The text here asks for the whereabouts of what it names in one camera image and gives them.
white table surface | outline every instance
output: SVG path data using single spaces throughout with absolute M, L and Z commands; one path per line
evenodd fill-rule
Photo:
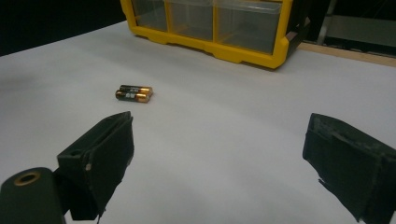
M 121 102 L 121 84 L 155 93 Z M 396 147 L 395 84 L 396 68 L 301 50 L 275 72 L 228 63 L 122 22 L 0 58 L 0 181 L 55 170 L 95 123 L 131 111 L 134 159 L 101 223 L 356 223 L 302 158 L 307 124 L 324 114 Z

aa battery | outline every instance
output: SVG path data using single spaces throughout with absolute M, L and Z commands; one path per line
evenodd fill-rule
M 147 103 L 149 101 L 149 95 L 139 92 L 130 91 L 116 91 L 116 98 L 122 101 L 132 101 L 139 103 Z
M 151 87 L 127 86 L 127 85 L 121 85 L 120 91 L 131 92 L 131 93 L 143 93 L 148 96 L 151 96 L 153 93 Z

plastic drawer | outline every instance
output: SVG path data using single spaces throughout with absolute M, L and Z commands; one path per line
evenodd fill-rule
M 310 0 L 163 1 L 120 0 L 135 35 L 233 63 L 279 67 L 304 40 L 310 24 Z
M 272 54 L 281 3 L 218 0 L 217 42 Z
M 132 0 L 136 23 L 150 29 L 166 31 L 166 13 L 163 0 Z
M 213 39 L 213 7 L 210 0 L 166 0 L 169 32 L 193 38 Z

